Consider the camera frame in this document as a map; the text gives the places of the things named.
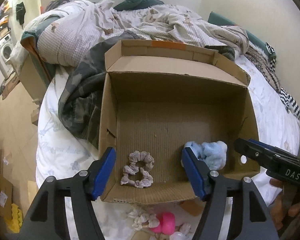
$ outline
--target pink object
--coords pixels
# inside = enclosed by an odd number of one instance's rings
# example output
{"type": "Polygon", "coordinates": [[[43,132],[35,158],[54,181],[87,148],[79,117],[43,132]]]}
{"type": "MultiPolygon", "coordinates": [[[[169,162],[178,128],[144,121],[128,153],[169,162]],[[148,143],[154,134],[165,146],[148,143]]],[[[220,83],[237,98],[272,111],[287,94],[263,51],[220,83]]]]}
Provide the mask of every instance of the pink object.
{"type": "Polygon", "coordinates": [[[160,224],[156,228],[150,228],[156,234],[163,233],[165,235],[172,235],[176,226],[176,218],[173,213],[165,212],[163,214],[158,214],[157,219],[159,219],[160,224]]]}
{"type": "Polygon", "coordinates": [[[176,226],[176,218],[171,212],[162,214],[162,233],[165,235],[172,235],[176,226]]]}

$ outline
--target scrunchie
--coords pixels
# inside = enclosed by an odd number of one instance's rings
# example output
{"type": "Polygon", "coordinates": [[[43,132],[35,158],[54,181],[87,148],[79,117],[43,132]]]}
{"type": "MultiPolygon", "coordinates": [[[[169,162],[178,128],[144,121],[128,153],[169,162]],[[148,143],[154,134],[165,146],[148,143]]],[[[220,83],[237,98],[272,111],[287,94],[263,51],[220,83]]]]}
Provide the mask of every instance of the scrunchie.
{"type": "Polygon", "coordinates": [[[149,171],[152,170],[154,166],[154,158],[150,153],[134,151],[129,154],[129,161],[130,165],[125,165],[123,167],[123,177],[121,178],[120,184],[128,184],[137,188],[150,187],[153,183],[153,177],[149,174],[149,171]],[[139,167],[136,166],[137,162],[144,162],[146,166],[140,168],[142,180],[133,181],[129,179],[129,174],[135,175],[139,172],[139,167]]]}

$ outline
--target blue plush toy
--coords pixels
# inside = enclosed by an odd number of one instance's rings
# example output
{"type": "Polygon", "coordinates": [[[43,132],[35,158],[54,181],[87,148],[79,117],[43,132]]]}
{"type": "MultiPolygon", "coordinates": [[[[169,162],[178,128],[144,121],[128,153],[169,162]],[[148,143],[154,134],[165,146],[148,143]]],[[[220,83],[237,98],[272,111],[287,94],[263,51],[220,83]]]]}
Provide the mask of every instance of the blue plush toy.
{"type": "Polygon", "coordinates": [[[221,170],[226,165],[228,147],[222,141],[202,144],[187,142],[185,147],[190,147],[197,159],[204,161],[210,170],[221,170]]]}

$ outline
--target finger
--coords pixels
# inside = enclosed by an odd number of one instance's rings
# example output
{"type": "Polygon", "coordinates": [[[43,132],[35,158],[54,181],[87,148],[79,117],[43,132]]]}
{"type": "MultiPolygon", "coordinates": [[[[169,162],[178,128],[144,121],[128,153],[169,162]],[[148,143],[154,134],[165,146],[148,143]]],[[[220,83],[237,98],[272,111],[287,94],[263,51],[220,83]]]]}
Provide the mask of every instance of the finger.
{"type": "Polygon", "coordinates": [[[288,216],[293,218],[293,217],[295,217],[299,212],[300,212],[300,202],[297,203],[297,204],[292,205],[292,206],[289,208],[288,216]]]}
{"type": "Polygon", "coordinates": [[[279,231],[283,227],[283,224],[282,224],[282,222],[277,222],[277,223],[274,223],[274,226],[275,226],[275,229],[277,231],[279,231]]]}
{"type": "Polygon", "coordinates": [[[283,182],[277,179],[270,179],[269,181],[270,185],[274,186],[274,187],[279,187],[279,188],[283,188],[283,182]]]}
{"type": "Polygon", "coordinates": [[[274,206],[270,210],[271,218],[275,224],[277,230],[282,227],[282,220],[284,218],[283,209],[282,209],[282,193],[280,193],[274,200],[274,206]]]}

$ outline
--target camouflage blanket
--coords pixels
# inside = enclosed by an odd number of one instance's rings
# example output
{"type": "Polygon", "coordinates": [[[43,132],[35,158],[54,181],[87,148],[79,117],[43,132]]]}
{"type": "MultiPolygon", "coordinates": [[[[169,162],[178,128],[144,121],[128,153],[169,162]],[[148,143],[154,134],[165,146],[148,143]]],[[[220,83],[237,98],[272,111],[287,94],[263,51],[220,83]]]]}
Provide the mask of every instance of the camouflage blanket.
{"type": "Polygon", "coordinates": [[[93,46],[69,76],[58,103],[58,116],[66,129],[78,138],[87,139],[97,149],[106,77],[104,55],[119,40],[133,39],[140,37],[125,31],[93,46]]]}

